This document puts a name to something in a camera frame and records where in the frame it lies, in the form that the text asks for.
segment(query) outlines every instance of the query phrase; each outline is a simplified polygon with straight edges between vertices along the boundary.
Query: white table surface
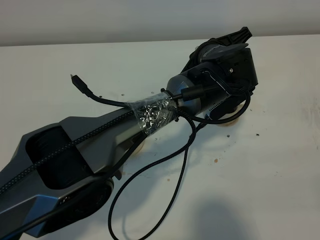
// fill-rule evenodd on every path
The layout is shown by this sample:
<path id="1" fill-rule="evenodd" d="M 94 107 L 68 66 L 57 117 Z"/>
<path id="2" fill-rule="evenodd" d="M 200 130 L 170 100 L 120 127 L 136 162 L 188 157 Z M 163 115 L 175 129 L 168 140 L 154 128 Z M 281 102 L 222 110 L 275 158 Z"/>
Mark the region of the white table surface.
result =
<path id="1" fill-rule="evenodd" d="M 98 96 L 139 100 L 166 87 L 202 42 L 0 47 L 0 169 L 23 134 L 68 116 L 116 109 L 81 94 L 70 74 Z M 320 238 L 320 35 L 253 37 L 248 43 L 259 81 L 250 110 L 234 126 L 198 133 L 174 206 L 149 239 Z M 181 120 L 150 136 L 124 166 L 111 197 L 132 173 L 184 145 L 190 132 Z M 117 236 L 137 239 L 156 224 L 182 161 L 177 156 L 129 185 L 113 215 Z M 110 203 L 42 239 L 110 240 Z"/>

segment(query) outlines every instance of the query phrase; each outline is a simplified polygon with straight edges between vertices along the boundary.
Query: clear tape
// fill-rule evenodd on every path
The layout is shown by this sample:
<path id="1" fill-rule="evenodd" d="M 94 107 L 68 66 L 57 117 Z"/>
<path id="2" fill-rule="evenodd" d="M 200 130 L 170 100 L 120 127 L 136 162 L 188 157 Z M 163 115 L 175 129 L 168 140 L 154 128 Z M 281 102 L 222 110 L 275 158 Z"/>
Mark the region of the clear tape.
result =
<path id="1" fill-rule="evenodd" d="M 178 117 L 176 102 L 165 92 L 140 101 L 128 102 L 127 105 L 133 110 L 142 132 L 147 136 Z"/>

